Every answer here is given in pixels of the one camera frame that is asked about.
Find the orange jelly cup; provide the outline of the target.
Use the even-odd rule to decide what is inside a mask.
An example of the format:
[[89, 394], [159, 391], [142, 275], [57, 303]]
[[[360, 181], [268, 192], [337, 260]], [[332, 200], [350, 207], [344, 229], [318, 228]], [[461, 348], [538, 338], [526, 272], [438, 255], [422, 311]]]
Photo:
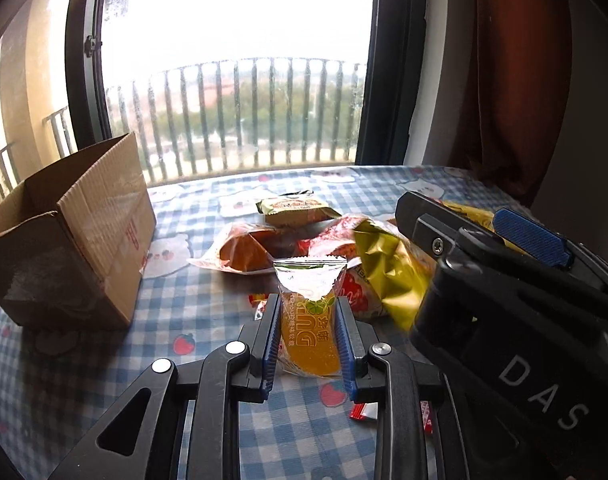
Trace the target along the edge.
[[281, 301], [282, 359], [287, 370], [317, 377], [340, 373], [334, 319], [346, 267], [346, 260], [336, 256], [274, 262]]

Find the red spicy strips packet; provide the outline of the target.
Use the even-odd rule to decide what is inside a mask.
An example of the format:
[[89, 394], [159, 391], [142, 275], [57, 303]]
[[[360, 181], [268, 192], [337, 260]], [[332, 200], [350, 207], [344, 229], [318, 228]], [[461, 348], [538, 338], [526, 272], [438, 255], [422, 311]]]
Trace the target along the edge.
[[391, 222], [364, 214], [346, 214], [330, 222], [312, 238], [299, 240], [295, 260], [310, 264], [359, 259], [366, 266], [391, 260], [409, 247], [408, 240]]

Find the orange clear snack packet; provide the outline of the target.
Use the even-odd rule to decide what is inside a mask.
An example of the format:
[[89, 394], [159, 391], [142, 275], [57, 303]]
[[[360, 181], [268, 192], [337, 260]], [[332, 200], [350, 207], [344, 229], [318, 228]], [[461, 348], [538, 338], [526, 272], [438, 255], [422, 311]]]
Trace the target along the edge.
[[225, 226], [202, 256], [187, 262], [206, 270], [253, 275], [272, 272], [277, 259], [305, 254], [295, 230], [237, 222]]

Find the small red candy wrapper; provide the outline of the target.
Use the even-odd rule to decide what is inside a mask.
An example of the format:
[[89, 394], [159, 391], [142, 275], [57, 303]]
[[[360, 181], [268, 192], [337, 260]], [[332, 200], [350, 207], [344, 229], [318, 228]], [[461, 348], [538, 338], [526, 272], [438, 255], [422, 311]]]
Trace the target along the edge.
[[[433, 434], [433, 422], [431, 419], [431, 408], [428, 401], [420, 402], [422, 424], [424, 433], [428, 436]], [[355, 403], [350, 413], [350, 419], [358, 420], [376, 420], [378, 418], [377, 403]]]

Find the yellow honey butter chip bag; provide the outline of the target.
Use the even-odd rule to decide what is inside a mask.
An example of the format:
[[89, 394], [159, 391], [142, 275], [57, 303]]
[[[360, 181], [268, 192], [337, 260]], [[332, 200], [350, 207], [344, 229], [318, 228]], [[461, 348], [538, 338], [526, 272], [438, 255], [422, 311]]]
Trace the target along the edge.
[[433, 278], [436, 261], [390, 222], [365, 219], [353, 229], [366, 281], [386, 313], [411, 329]]

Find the red strawberry snack packet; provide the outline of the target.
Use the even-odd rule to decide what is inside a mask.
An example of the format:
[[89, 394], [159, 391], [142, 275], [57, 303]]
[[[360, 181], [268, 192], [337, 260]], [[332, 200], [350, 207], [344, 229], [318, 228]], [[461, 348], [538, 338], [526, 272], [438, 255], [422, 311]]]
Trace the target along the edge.
[[380, 259], [376, 266], [354, 259], [347, 265], [341, 295], [359, 321], [389, 316], [401, 330], [409, 330], [428, 281], [408, 258]]

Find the dark red curtain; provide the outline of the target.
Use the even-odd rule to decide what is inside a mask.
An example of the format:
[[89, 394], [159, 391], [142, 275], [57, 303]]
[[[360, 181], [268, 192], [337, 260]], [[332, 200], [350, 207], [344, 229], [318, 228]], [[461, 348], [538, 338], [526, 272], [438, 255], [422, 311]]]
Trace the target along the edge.
[[474, 0], [472, 55], [449, 161], [531, 205], [572, 74], [569, 0]]

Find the green snack packet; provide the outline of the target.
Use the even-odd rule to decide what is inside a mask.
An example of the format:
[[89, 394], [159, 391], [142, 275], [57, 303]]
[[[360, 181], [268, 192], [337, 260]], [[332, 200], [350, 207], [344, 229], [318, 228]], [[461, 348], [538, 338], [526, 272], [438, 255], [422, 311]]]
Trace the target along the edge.
[[340, 212], [313, 193], [283, 194], [263, 198], [256, 208], [275, 228], [299, 228], [340, 218]]

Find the blue checkered tablecloth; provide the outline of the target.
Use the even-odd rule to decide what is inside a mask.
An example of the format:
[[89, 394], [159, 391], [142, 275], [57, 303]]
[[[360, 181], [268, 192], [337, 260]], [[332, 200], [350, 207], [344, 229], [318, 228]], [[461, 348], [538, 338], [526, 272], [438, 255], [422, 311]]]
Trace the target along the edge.
[[[45, 479], [80, 437], [154, 360], [187, 363], [238, 335], [269, 275], [198, 268], [232, 222], [257, 222], [265, 192], [310, 190], [342, 214], [391, 218], [404, 193], [420, 191], [487, 210], [510, 196], [467, 171], [435, 166], [273, 171], [156, 186], [156, 231], [132, 325], [125, 332], [36, 333], [0, 312], [0, 444], [27, 479]], [[351, 419], [337, 380], [278, 373], [269, 399], [240, 408], [246, 479], [368, 479], [376, 428]]]

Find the brown cardboard box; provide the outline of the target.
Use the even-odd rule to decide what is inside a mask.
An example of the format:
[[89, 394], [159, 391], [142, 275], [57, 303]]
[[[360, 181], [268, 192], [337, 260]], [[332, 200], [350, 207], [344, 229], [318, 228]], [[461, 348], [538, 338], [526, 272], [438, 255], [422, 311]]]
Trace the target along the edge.
[[136, 136], [83, 148], [0, 203], [0, 307], [32, 330], [124, 330], [155, 230]]

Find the metal balcony railing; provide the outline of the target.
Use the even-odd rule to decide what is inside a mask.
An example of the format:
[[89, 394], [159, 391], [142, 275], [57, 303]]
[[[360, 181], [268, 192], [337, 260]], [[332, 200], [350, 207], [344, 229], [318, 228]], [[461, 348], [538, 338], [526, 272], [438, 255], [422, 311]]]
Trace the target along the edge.
[[272, 56], [108, 67], [102, 82], [112, 136], [135, 133], [149, 184], [356, 158], [361, 62]]

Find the black window frame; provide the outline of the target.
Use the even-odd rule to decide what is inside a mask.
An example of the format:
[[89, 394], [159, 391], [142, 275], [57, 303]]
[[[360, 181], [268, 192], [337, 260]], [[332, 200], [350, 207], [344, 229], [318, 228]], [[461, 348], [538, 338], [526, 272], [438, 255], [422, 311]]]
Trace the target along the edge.
[[[110, 138], [100, 74], [103, 0], [70, 0], [64, 33], [66, 92], [79, 148]], [[426, 0], [372, 0], [356, 162], [399, 165], [419, 91], [426, 39]]]

